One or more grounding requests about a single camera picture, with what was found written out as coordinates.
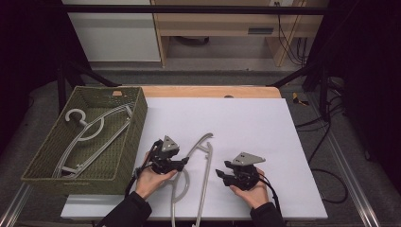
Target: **person's right hand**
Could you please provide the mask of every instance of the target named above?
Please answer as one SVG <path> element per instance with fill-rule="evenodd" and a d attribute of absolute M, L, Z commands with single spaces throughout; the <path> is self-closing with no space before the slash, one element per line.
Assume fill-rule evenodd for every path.
<path fill-rule="evenodd" d="M 265 173 L 259 168 L 256 169 L 257 172 L 261 175 L 260 177 L 263 178 L 263 176 L 265 176 Z M 234 185 L 230 185 L 230 189 L 236 195 L 242 198 L 242 200 L 248 203 L 248 205 L 253 209 L 256 209 L 257 207 L 269 202 L 267 187 L 264 183 L 260 181 L 249 191 L 242 191 Z"/>

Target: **hand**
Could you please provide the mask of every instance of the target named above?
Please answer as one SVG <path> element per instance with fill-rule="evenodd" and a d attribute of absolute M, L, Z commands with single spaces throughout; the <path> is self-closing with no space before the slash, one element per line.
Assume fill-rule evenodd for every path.
<path fill-rule="evenodd" d="M 146 200 L 162 183 L 172 178 L 177 173 L 177 170 L 172 170 L 167 174 L 157 174 L 151 167 L 146 167 L 139 176 L 136 183 L 135 192 L 144 200 Z"/>
<path fill-rule="evenodd" d="M 259 168 L 256 169 L 257 172 L 261 174 L 261 178 L 263 178 L 263 176 L 265 176 L 265 173 Z M 242 198 L 242 200 L 248 203 L 248 205 L 253 209 L 256 209 L 257 207 L 269 202 L 267 187 L 264 183 L 260 181 L 249 191 L 242 191 L 234 185 L 230 185 L 230 189 L 236 195 Z"/>

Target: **floor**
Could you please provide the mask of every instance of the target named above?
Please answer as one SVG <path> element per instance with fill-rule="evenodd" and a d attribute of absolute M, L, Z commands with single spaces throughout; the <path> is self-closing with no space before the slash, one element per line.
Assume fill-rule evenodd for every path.
<path fill-rule="evenodd" d="M 192 84 L 192 85 L 267 85 L 282 79 L 299 65 L 286 61 L 286 65 L 277 68 L 273 65 L 268 47 L 263 39 L 220 38 L 210 39 L 207 45 L 183 43 L 172 40 L 166 67 L 158 63 L 94 62 L 94 69 L 107 79 L 124 84 Z M 304 78 L 298 78 L 280 89 L 281 95 L 288 102 L 295 125 L 316 119 L 319 115 L 314 109 L 316 93 L 304 93 L 300 84 Z M 4 214 L 13 196 L 21 185 L 27 164 L 38 150 L 58 116 L 57 86 L 52 82 L 32 92 L 31 107 L 20 129 L 14 134 L 8 149 L 0 159 L 0 213 Z M 335 97 L 336 91 L 330 91 L 329 97 Z M 296 93 L 300 102 L 294 102 Z M 332 107 L 341 104 L 341 98 L 335 98 Z M 401 226 L 401 198 L 375 162 L 365 159 L 363 147 L 346 117 L 346 111 L 338 108 L 331 118 L 330 132 L 338 142 L 338 147 L 355 172 L 357 181 L 369 204 L 375 212 L 380 226 Z M 323 121 L 300 127 L 299 137 L 305 156 L 310 157 L 324 136 L 327 125 Z M 333 140 L 329 137 L 314 156 L 310 166 L 322 168 L 341 177 L 341 171 L 333 152 Z M 313 171 L 329 216 L 326 220 L 289 221 L 288 226 L 377 226 L 364 223 L 357 209 L 356 198 L 345 195 L 343 185 L 332 175 Z M 24 210 L 18 218 L 18 226 L 92 226 L 90 222 L 73 222 L 60 218 L 64 197 L 45 195 L 33 190 Z M 245 226 L 249 223 L 238 223 Z"/>

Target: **table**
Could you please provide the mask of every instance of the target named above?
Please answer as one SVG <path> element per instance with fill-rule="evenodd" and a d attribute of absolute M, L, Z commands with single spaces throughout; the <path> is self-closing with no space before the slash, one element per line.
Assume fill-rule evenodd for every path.
<path fill-rule="evenodd" d="M 225 187 L 215 173 L 215 168 L 228 173 L 223 162 L 233 160 L 240 151 L 267 159 L 256 166 L 265 170 L 278 194 L 285 219 L 327 218 L 287 103 L 276 88 L 143 86 L 143 89 L 148 114 L 135 166 L 142 164 L 145 150 L 165 134 L 180 145 L 181 151 L 174 160 L 183 158 L 205 132 L 214 134 L 207 140 L 214 152 L 203 220 L 250 218 L 246 203 Z M 245 98 L 216 98 L 223 96 Z M 205 164 L 204 154 L 194 152 L 186 165 L 191 183 L 186 196 L 176 204 L 176 220 L 197 216 Z M 148 199 L 153 210 L 149 219 L 170 218 L 170 188 L 166 186 Z M 122 200 L 122 195 L 70 195 L 61 216 L 75 220 L 102 219 Z"/>

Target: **person's left hand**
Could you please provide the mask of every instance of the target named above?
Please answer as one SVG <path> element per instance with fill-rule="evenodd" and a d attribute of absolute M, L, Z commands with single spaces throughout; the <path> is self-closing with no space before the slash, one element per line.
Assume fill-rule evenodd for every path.
<path fill-rule="evenodd" d="M 135 192 L 144 200 L 146 200 L 162 183 L 172 178 L 177 173 L 177 170 L 172 170 L 167 174 L 157 174 L 151 167 L 146 167 L 141 175 L 139 175 L 138 182 L 136 183 Z"/>

